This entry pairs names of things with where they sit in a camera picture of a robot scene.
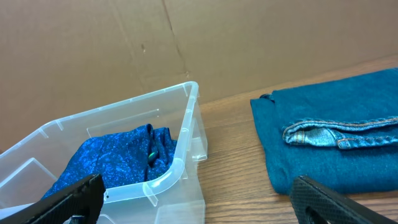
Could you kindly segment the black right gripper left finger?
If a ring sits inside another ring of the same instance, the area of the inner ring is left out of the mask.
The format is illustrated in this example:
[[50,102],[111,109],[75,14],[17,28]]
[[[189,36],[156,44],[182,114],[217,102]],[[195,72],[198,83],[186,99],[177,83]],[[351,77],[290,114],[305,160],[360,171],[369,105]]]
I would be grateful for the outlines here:
[[1,220],[1,224],[96,224],[106,189],[100,174],[91,174],[55,194]]

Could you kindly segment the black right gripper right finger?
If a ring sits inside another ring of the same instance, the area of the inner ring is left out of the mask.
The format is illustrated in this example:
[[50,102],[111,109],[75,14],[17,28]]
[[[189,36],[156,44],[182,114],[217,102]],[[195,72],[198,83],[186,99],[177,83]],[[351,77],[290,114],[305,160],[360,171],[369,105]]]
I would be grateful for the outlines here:
[[289,197],[300,224],[397,224],[307,176],[294,179]]

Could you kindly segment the sparkly blue green fabric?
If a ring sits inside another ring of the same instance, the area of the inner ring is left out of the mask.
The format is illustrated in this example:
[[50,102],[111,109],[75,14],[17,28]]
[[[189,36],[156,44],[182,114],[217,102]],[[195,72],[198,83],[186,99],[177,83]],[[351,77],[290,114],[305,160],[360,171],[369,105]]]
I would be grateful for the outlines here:
[[155,129],[151,124],[89,138],[42,198],[91,174],[101,174],[107,189],[154,180],[169,170],[176,147],[169,128]]

